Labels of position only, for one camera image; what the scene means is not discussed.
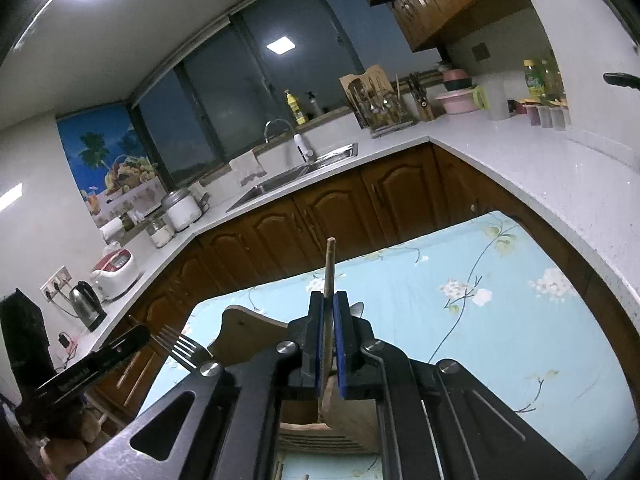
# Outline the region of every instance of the sink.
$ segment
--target sink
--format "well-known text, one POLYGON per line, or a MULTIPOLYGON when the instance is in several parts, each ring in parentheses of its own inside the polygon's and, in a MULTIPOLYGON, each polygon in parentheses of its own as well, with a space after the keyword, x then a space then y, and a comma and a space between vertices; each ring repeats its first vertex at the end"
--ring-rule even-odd
POLYGON ((235 202, 229 209, 227 209, 227 211, 231 211, 232 209, 246 204, 247 202, 251 202, 251 200, 274 191, 275 189, 278 189, 279 187, 282 187, 289 182, 293 182, 294 180, 299 179, 301 176, 320 170, 321 168, 325 168, 328 165, 334 164, 335 162, 339 162, 340 160, 345 160, 346 158, 350 158, 356 155, 358 155, 358 143, 354 142, 353 144, 348 144, 347 146, 343 146, 341 148, 338 148, 337 150, 332 150, 329 153, 325 153, 324 155, 319 156, 313 162, 308 162, 306 164, 296 166, 295 168, 291 168, 290 170, 277 174, 276 176, 272 176, 271 178, 263 180, 260 184, 257 184, 256 186, 253 186, 251 189, 249 189, 238 199, 237 202, 235 202))

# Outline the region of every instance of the yellow dish soap bottle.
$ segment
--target yellow dish soap bottle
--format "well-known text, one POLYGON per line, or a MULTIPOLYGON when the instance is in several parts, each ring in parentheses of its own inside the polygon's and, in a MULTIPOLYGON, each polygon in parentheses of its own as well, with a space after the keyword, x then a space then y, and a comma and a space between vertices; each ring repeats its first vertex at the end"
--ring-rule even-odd
POLYGON ((291 108, 293 116, 296 118, 296 122, 298 124, 306 123, 306 117, 302 113, 302 110, 300 110, 300 105, 298 104, 298 100, 295 95, 289 92, 289 90, 285 90, 284 93, 287 95, 287 104, 289 105, 289 108, 291 108))

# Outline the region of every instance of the silver screw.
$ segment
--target silver screw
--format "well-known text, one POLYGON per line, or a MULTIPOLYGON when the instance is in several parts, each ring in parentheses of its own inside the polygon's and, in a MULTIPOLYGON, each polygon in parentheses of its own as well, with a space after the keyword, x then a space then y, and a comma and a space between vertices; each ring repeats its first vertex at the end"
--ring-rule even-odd
POLYGON ((290 355, 298 350, 298 345, 293 341, 280 341, 276 345, 276 350, 279 354, 290 355))
POLYGON ((456 374, 460 371, 460 363, 453 359, 443 359, 438 364, 438 367, 444 374, 456 374))
POLYGON ((200 373, 205 377, 213 377, 220 371, 220 363, 208 361, 200 367, 200 373))
POLYGON ((362 347, 368 352, 377 352, 382 350, 384 345, 384 341, 380 341, 380 339, 369 339, 362 344, 362 347))

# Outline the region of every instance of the electric kettle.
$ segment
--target electric kettle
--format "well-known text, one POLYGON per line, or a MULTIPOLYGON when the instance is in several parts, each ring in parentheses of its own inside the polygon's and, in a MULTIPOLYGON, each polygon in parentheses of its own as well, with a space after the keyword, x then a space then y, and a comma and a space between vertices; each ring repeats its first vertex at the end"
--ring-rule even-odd
POLYGON ((80 321, 93 332, 107 314, 100 306, 98 296, 87 282, 78 282, 69 293, 69 300, 80 321))

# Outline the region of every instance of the rice cooker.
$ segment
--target rice cooker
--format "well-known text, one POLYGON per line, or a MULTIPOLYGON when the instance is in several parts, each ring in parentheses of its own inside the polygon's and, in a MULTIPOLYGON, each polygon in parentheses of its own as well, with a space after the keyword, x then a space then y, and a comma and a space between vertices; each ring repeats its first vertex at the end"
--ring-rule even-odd
POLYGON ((202 216, 200 205, 185 187, 165 195, 161 204, 175 231, 186 229, 202 216))
POLYGON ((140 276, 140 268, 127 249, 118 249, 95 264, 91 282, 107 300, 123 295, 140 276))

